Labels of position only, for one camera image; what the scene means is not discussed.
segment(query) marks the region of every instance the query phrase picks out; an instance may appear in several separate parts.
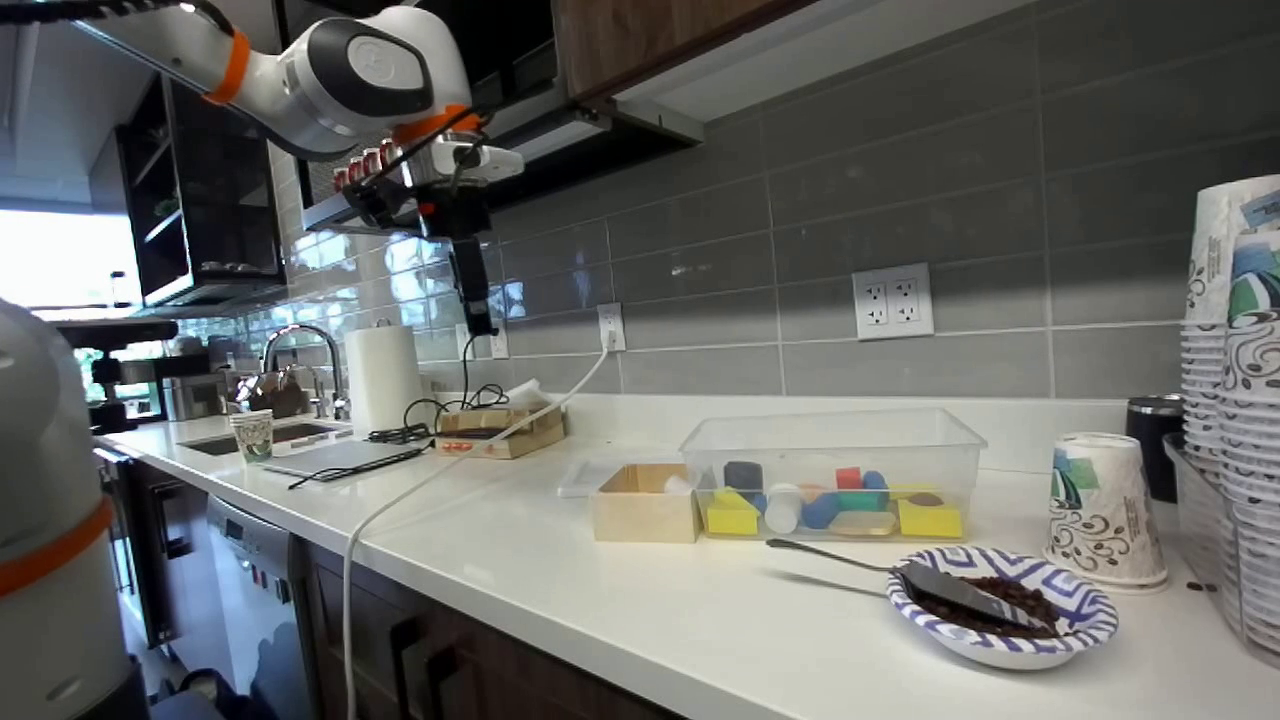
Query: wooden cabinet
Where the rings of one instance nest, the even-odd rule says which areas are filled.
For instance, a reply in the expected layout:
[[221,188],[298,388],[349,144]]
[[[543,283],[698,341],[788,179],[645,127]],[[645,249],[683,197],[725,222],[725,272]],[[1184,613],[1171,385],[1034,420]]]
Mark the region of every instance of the wooden cabinet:
[[568,98],[598,100],[807,0],[553,0]]
[[[319,718],[338,720],[338,559],[307,550],[305,592],[298,607],[319,675]],[[363,568],[353,573],[353,661],[363,720],[670,718]]]
[[115,144],[145,303],[263,300],[284,289],[254,126],[157,82]]

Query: gray tile backsplash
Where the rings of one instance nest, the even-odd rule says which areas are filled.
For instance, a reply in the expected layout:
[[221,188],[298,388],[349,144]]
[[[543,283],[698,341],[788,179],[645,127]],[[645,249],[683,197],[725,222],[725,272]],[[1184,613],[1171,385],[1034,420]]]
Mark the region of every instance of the gray tile backsplash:
[[[575,385],[612,300],[626,354],[591,392],[1176,388],[1192,197],[1280,171],[1266,68],[1276,0],[1034,0],[729,118],[690,153],[494,216],[510,356],[481,343],[472,388]],[[849,275],[893,263],[932,270],[937,336],[861,343]],[[191,333],[408,321],[433,385],[460,388],[438,244],[314,233],[286,281],[286,303]]]

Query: white countertop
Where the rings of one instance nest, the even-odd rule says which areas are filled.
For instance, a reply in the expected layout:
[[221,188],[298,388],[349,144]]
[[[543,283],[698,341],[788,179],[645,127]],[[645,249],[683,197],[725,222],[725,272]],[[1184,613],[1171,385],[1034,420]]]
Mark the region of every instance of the white countertop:
[[[363,531],[360,566],[683,718],[1272,720],[1280,711],[1280,668],[1232,641],[1212,604],[1184,589],[1187,573],[1171,552],[1169,583],[1108,589],[1120,607],[1120,638],[1108,648],[1046,675],[1007,675],[944,658],[894,619],[888,601],[824,589],[878,589],[878,576],[734,542],[594,546],[586,504],[554,496],[585,459],[674,457],[694,416],[807,407],[853,407],[853,401],[594,396],[570,407],[568,443],[529,459],[426,454],[297,491],[236,457],[185,449],[228,436],[228,420],[157,424],[104,443],[333,552],[389,496],[425,483]],[[1034,464],[1046,459],[1050,436],[1120,424],[1120,406],[948,401],[948,407],[991,442],[972,502],[972,542],[1012,552],[1042,550],[1046,482]],[[836,552],[894,559],[912,550]]]

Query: sink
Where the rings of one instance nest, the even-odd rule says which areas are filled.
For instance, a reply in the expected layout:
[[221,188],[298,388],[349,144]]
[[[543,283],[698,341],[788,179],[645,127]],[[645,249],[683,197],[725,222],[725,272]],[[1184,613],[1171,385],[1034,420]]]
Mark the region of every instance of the sink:
[[[272,429],[272,442],[286,443],[286,442],[333,436],[333,431],[335,429],[326,429],[326,424],[278,424],[278,429]],[[230,457],[236,454],[236,436],[191,442],[185,449],[204,454],[204,457]]]

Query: faucet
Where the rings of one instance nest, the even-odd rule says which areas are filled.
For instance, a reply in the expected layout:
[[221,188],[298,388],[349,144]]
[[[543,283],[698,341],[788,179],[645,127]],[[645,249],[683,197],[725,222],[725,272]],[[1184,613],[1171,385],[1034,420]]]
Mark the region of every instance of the faucet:
[[284,324],[284,328],[275,328],[272,336],[269,336],[269,368],[275,371],[275,343],[284,341],[284,336],[297,336],[297,333],[307,333],[307,336],[319,336],[325,341],[325,347],[326,347],[326,368],[333,368],[333,392],[326,392],[326,407],[325,407],[325,396],[319,396],[319,388],[314,388],[314,420],[349,420],[349,401],[344,401],[344,392],[338,392],[338,385],[344,385],[344,371],[338,371],[338,356],[335,356],[335,341],[325,333],[325,328],[314,328],[314,324]]

